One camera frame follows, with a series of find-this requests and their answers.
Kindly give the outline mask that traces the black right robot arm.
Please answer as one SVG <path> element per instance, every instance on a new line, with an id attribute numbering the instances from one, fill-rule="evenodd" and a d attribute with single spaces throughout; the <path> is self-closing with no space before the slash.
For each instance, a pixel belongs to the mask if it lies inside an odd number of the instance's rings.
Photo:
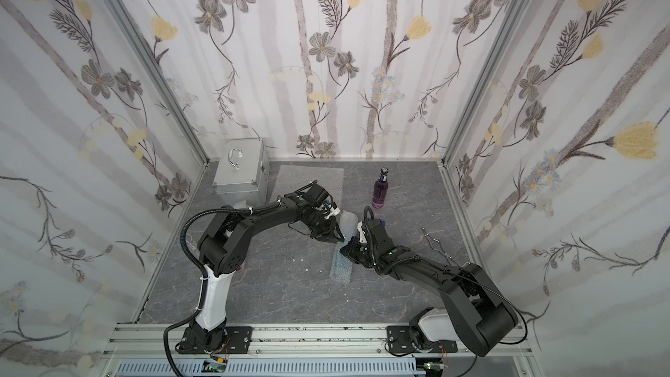
<path id="1" fill-rule="evenodd" d="M 519 324 L 514 307 L 478 265 L 442 265 L 391 241 L 361 244 L 357 237 L 351 238 L 340 253 L 382 276 L 432 291 L 441 299 L 457 339 L 480 357 Z"/>

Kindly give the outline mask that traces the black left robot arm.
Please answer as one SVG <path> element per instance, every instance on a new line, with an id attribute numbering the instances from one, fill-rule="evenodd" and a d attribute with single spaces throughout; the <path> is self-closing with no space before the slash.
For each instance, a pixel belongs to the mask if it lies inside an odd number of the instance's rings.
<path id="1" fill-rule="evenodd" d="M 213 219 L 201 235 L 195 255 L 188 247 L 188 230 L 207 216 Z M 224 326 L 230 284 L 246 260 L 253 237 L 279 225 L 303 223 L 310 239 L 336 244 L 345 240 L 338 225 L 339 216 L 340 207 L 330 193 L 312 181 L 269 204 L 246 209 L 224 206 L 189 218 L 179 233 L 180 246 L 200 271 L 201 289 L 195 312 L 185 322 L 205 333 Z"/>

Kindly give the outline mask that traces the bubble wrap sheet stack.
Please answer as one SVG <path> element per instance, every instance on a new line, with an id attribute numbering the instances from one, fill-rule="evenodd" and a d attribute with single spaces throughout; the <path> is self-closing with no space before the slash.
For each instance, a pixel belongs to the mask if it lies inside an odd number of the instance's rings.
<path id="1" fill-rule="evenodd" d="M 276 200 L 278 195 L 286 195 L 316 180 L 336 204 L 340 205 L 344 191 L 344 169 L 282 165 L 270 184 L 268 197 Z"/>

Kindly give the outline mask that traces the purple glass bottle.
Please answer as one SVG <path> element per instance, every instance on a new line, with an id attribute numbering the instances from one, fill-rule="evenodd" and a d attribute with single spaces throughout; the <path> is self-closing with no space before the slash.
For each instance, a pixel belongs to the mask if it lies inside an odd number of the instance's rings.
<path id="1" fill-rule="evenodd" d="M 388 190 L 388 174 L 389 169 L 382 167 L 380 169 L 380 176 L 374 184 L 372 204 L 375 209 L 381 209 L 385 204 Z"/>

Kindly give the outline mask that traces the silver metal first-aid case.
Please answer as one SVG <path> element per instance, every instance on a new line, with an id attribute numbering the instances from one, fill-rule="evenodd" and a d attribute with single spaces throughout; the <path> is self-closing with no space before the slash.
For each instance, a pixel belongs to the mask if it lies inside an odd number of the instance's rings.
<path id="1" fill-rule="evenodd" d="M 267 198 L 270 162 L 262 139 L 225 141 L 222 157 L 213 180 L 213 188 L 224 205 L 245 202 L 247 206 L 264 204 Z"/>

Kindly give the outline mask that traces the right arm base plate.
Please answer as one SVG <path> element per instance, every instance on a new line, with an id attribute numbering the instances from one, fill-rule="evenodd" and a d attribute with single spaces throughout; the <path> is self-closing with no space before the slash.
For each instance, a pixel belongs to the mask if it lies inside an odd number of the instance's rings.
<path id="1" fill-rule="evenodd" d="M 455 354 L 457 343 L 453 340 L 429 340 L 417 326 L 388 326 L 385 349 L 389 354 Z"/>

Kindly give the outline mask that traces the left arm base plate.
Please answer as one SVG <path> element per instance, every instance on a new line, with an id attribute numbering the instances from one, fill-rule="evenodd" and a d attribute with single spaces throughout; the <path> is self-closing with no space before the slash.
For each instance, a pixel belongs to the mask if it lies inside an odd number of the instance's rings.
<path id="1" fill-rule="evenodd" d="M 247 354 L 253 327 L 218 326 L 205 330 L 197 323 L 191 324 L 176 345 L 178 354 Z"/>

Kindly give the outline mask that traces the aluminium frame rail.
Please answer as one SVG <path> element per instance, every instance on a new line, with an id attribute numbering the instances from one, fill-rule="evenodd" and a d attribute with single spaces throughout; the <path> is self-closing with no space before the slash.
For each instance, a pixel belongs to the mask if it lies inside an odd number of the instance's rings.
<path id="1" fill-rule="evenodd" d="M 158 359 L 166 354 L 165 325 L 118 325 L 103 349 L 103 360 Z M 254 325 L 245 354 L 224 351 L 226 359 L 389 358 L 387 324 Z"/>

